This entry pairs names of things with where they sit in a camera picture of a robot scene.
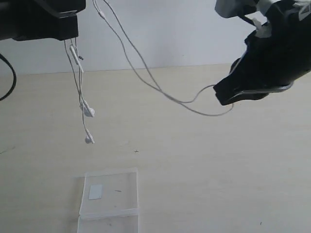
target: white wall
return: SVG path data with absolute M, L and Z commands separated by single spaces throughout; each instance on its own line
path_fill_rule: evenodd
M 153 72 L 163 89 L 188 100 L 228 70 Z M 310 86 L 307 75 L 285 93 L 203 117 L 132 71 L 87 73 L 96 144 L 86 145 L 71 74 L 20 77 L 0 103 L 0 231 L 74 233 L 83 174 L 137 167 L 141 233 L 310 232 Z M 212 90 L 194 108 L 224 110 Z
M 96 13 L 91 0 L 79 14 L 79 47 L 85 70 L 129 68 L 115 35 Z M 150 67 L 232 63 L 244 50 L 252 26 L 224 19 L 215 0 L 112 0 L 124 27 Z M 115 24 L 108 13 L 110 21 Z M 69 72 L 63 43 L 52 39 L 0 42 L 0 52 L 19 74 Z M 136 67 L 141 67 L 131 50 Z M 8 68 L 0 66 L 0 74 Z

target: small white sticker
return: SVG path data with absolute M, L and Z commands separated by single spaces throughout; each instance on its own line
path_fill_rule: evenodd
M 102 194 L 103 194 L 103 185 L 102 184 L 92 185 L 90 190 L 89 190 L 88 199 L 89 200 L 102 199 Z

